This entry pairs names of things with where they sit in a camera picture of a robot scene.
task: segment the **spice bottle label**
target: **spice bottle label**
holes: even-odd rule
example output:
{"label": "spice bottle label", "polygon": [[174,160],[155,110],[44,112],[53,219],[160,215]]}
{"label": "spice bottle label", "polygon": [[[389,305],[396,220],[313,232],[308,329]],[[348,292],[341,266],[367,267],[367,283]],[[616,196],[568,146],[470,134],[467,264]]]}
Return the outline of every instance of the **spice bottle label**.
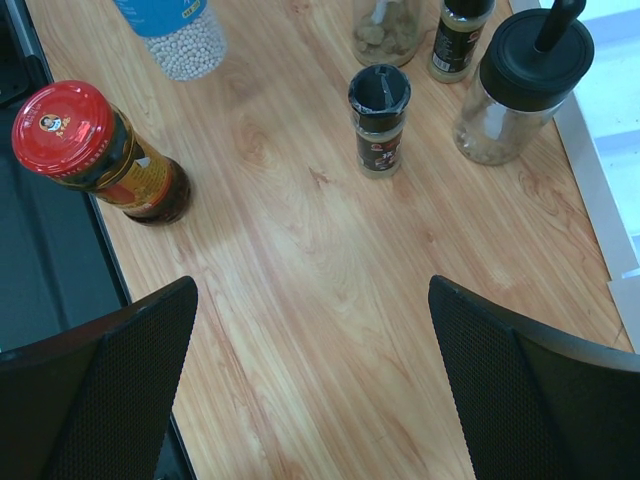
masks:
{"label": "spice bottle label", "polygon": [[169,161],[146,142],[140,143],[146,156],[134,160],[117,183],[93,192],[99,199],[134,217],[156,207],[166,196],[172,181]]}
{"label": "spice bottle label", "polygon": [[456,32],[442,20],[433,46],[433,63],[446,73],[463,71],[471,64],[483,27],[471,32]]}
{"label": "spice bottle label", "polygon": [[161,37],[193,22],[207,0],[114,0],[131,28],[141,37]]}
{"label": "spice bottle label", "polygon": [[365,168],[383,172],[393,167],[399,160],[402,132],[386,142],[370,142],[358,135],[358,155]]}

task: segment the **white tray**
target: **white tray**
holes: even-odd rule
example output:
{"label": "white tray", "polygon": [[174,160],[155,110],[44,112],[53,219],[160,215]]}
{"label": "white tray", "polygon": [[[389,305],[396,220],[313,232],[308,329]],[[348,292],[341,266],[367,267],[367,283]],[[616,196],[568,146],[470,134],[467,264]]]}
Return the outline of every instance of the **white tray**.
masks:
{"label": "white tray", "polygon": [[[510,1],[514,12],[553,4]],[[639,351],[640,0],[587,0],[580,21],[596,56],[555,120],[611,275],[609,289]]]}

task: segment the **black bottle cap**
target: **black bottle cap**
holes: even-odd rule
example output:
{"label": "black bottle cap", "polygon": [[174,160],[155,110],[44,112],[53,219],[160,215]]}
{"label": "black bottle cap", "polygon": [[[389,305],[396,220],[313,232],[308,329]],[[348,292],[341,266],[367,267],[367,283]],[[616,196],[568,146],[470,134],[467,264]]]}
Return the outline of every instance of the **black bottle cap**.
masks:
{"label": "black bottle cap", "polygon": [[537,112],[556,106],[587,73],[593,39],[576,20],[586,0],[556,0],[505,20],[480,62],[480,81],[495,101]]}
{"label": "black bottle cap", "polygon": [[356,124],[367,132],[386,132],[399,125],[410,98],[409,77],[393,65],[364,68],[349,85]]}
{"label": "black bottle cap", "polygon": [[490,12],[496,0],[444,0],[444,6],[459,17],[476,18]]}

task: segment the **blue label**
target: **blue label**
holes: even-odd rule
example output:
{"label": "blue label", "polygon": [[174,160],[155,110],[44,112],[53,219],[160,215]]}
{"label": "blue label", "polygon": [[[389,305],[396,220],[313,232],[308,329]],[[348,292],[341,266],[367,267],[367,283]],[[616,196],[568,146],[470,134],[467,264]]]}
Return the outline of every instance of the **blue label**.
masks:
{"label": "blue label", "polygon": [[113,0],[141,37],[160,37],[193,22],[207,0]]}

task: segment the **spice jar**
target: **spice jar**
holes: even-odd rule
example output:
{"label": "spice jar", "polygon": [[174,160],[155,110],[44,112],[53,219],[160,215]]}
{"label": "spice jar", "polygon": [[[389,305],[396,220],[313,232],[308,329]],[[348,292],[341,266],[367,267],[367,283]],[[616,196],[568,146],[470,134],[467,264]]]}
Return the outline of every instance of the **spice jar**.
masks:
{"label": "spice jar", "polygon": [[57,82],[36,92],[15,119],[12,144],[24,167],[92,193],[139,223],[172,223],[189,205],[182,167],[87,83]]}
{"label": "spice jar", "polygon": [[498,27],[454,125],[454,142],[470,160],[515,159],[589,70],[591,35],[576,20],[585,0],[556,0]]}
{"label": "spice jar", "polygon": [[440,23],[428,63],[433,78],[453,83],[469,74],[473,52],[494,7],[495,0],[442,0]]}
{"label": "spice jar", "polygon": [[363,65],[401,66],[424,37],[423,0],[353,0],[353,53]]}
{"label": "spice jar", "polygon": [[227,39],[207,0],[114,0],[172,80],[195,80],[222,63]]}
{"label": "spice jar", "polygon": [[393,65],[361,70],[349,85],[358,163],[369,178],[385,178],[400,168],[400,143],[411,98],[409,78]]}

